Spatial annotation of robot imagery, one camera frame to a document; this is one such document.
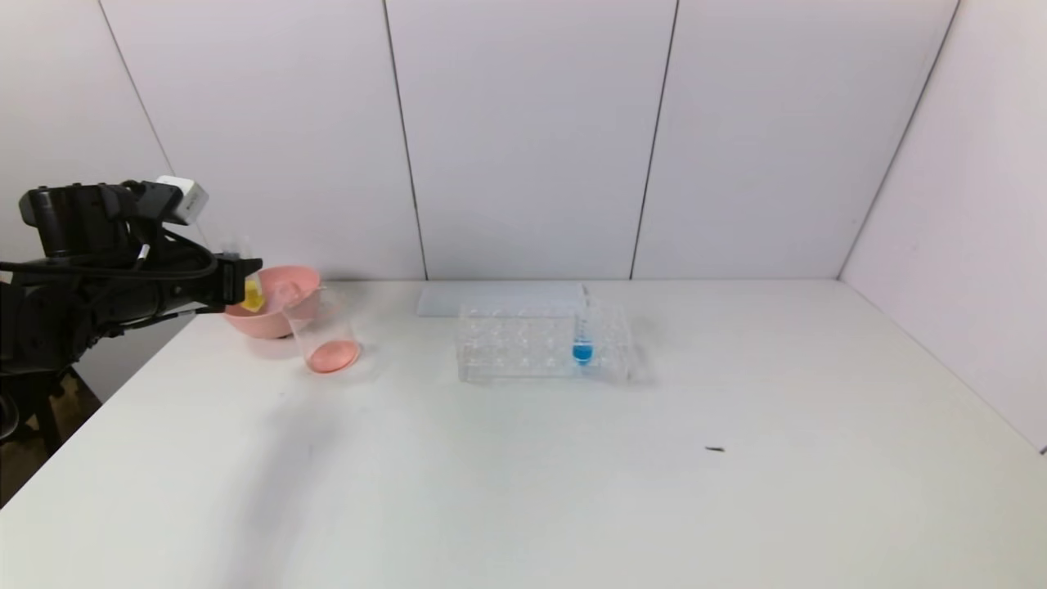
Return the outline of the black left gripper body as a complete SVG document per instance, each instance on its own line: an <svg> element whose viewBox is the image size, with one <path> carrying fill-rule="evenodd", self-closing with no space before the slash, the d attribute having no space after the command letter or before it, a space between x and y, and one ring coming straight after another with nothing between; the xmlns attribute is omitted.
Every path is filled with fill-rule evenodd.
<svg viewBox="0 0 1047 589"><path fill-rule="evenodd" d="M190 304L224 308L245 298L245 259L217 254L209 273L201 278L175 281L162 287L165 308Z"/></svg>

